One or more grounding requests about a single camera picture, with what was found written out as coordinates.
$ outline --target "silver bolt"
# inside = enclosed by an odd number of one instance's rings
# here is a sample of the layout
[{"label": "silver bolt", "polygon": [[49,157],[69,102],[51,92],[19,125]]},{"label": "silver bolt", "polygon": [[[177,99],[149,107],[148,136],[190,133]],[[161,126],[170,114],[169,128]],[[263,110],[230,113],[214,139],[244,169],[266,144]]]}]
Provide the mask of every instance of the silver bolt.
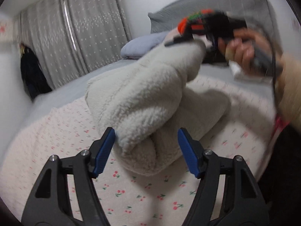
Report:
[{"label": "silver bolt", "polygon": [[243,161],[243,158],[242,158],[240,155],[237,155],[237,156],[235,157],[235,159],[236,159],[237,161]]},{"label": "silver bolt", "polygon": [[87,150],[87,149],[84,149],[84,150],[82,150],[82,151],[80,152],[80,154],[81,154],[82,156],[89,155],[89,153],[90,153],[90,151]]},{"label": "silver bolt", "polygon": [[57,155],[52,155],[49,157],[49,161],[55,161],[58,158]]},{"label": "silver bolt", "polygon": [[212,155],[212,150],[211,149],[205,149],[205,155]]}]

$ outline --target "human hand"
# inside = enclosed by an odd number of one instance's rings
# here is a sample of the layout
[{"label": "human hand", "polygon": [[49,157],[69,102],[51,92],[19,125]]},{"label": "human hand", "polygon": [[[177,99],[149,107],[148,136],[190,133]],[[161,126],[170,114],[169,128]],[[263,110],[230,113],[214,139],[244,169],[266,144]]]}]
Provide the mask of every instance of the human hand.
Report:
[{"label": "human hand", "polygon": [[261,73],[252,68],[251,62],[254,58],[254,47],[250,41],[243,42],[243,40],[252,40],[264,52],[271,54],[271,47],[268,40],[260,33],[252,29],[237,29],[233,31],[235,39],[230,41],[227,45],[221,38],[218,39],[218,47],[220,52],[225,56],[226,60],[237,62],[247,75],[260,76]]}]

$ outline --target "pink fabric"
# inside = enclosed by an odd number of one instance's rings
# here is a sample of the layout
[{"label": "pink fabric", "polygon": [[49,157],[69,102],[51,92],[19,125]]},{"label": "pink fabric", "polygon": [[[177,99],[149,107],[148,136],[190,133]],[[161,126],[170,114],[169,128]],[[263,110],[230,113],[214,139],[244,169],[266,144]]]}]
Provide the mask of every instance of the pink fabric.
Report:
[{"label": "pink fabric", "polygon": [[[202,145],[220,156],[242,155],[256,175],[273,129],[273,103],[215,79],[203,78],[200,85],[221,89],[232,101],[231,112],[202,138]],[[11,212],[21,219],[32,185],[50,155],[57,154],[60,158],[76,155],[99,138],[84,98],[53,109],[22,130],[12,142],[0,172],[0,196]],[[68,182],[73,215],[80,219],[71,176]],[[125,170],[113,154],[103,174],[94,180],[112,226],[181,225],[198,184],[183,158],[156,176],[144,177]],[[218,216],[222,191],[223,183],[219,185],[214,218]]]}]

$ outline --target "ribbed blue surface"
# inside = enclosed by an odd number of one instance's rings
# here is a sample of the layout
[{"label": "ribbed blue surface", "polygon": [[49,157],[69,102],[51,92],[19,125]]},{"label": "ribbed blue surface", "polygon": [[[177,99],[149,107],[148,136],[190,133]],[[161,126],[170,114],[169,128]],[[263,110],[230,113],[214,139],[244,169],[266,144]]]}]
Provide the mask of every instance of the ribbed blue surface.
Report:
[{"label": "ribbed blue surface", "polygon": [[198,177],[201,173],[198,166],[198,158],[196,157],[184,132],[181,129],[178,130],[178,143],[190,173],[194,174],[195,177]]},{"label": "ribbed blue surface", "polygon": [[114,142],[115,142],[115,130],[111,129],[108,136],[106,137],[100,151],[98,152],[98,154],[96,156],[95,168],[93,170],[93,174],[95,176],[98,176],[99,174],[101,174],[103,172],[104,167],[106,166],[106,162],[111,153]]}]

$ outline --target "curtain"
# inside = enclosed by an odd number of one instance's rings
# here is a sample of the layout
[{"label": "curtain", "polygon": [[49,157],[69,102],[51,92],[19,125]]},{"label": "curtain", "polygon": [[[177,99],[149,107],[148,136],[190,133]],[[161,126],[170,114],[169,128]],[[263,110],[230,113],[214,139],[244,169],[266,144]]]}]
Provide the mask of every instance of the curtain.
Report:
[{"label": "curtain", "polygon": [[121,0],[40,0],[17,19],[53,89],[121,59],[131,39]]}]

